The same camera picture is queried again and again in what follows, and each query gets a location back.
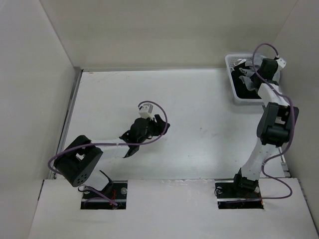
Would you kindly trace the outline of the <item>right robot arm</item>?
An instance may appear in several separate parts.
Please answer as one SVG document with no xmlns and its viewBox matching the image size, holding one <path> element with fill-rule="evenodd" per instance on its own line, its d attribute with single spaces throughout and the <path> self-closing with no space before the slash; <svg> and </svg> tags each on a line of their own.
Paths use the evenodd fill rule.
<svg viewBox="0 0 319 239">
<path fill-rule="evenodd" d="M 285 65 L 286 62 L 279 57 L 263 58 L 258 69 L 252 62 L 254 73 L 249 77 L 250 88 L 256 91 L 265 109 L 257 126 L 256 145 L 231 184 L 231 191 L 237 197 L 255 191 L 265 164 L 275 158 L 273 154 L 279 147 L 292 141 L 299 109 L 280 92 L 274 80 Z"/>
</svg>

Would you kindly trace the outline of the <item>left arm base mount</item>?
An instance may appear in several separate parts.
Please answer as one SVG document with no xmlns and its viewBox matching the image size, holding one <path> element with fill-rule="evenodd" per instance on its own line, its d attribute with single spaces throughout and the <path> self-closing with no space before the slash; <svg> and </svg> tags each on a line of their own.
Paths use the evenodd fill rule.
<svg viewBox="0 0 319 239">
<path fill-rule="evenodd" d="M 112 181 L 96 193 L 85 186 L 80 186 L 82 193 L 81 210 L 125 210 L 127 206 L 128 182 Z"/>
</svg>

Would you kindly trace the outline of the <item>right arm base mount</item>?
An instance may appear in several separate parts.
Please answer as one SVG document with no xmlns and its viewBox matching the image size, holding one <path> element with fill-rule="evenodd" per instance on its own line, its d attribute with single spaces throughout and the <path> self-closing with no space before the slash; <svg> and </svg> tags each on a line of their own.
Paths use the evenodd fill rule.
<svg viewBox="0 0 319 239">
<path fill-rule="evenodd" d="M 263 209 L 259 187 L 255 191 L 237 191 L 233 182 L 216 181 L 214 194 L 219 209 Z"/>
</svg>

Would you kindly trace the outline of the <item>grey tank top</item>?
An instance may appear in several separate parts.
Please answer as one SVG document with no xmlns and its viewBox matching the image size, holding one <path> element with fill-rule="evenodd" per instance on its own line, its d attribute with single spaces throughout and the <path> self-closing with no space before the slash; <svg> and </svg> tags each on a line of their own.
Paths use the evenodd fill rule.
<svg viewBox="0 0 319 239">
<path fill-rule="evenodd" d="M 244 64 L 236 66 L 240 72 L 239 79 L 245 84 L 248 91 L 254 91 L 256 88 L 251 80 L 251 77 L 255 74 L 253 69 L 252 60 L 247 60 Z"/>
</svg>

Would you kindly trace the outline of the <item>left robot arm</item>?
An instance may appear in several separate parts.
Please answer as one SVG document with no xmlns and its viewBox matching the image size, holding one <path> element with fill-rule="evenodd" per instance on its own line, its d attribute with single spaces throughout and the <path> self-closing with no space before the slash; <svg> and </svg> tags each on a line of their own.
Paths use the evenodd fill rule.
<svg viewBox="0 0 319 239">
<path fill-rule="evenodd" d="M 67 148 L 66 153 L 54 160 L 54 167 L 72 185 L 94 188 L 100 198 L 108 198 L 112 192 L 111 179 L 103 172 L 102 160 L 128 158 L 140 149 L 140 144 L 154 136 L 166 134 L 170 124 L 160 115 L 153 118 L 138 118 L 122 136 L 108 145 L 91 145 L 85 135 L 78 136 Z"/>
</svg>

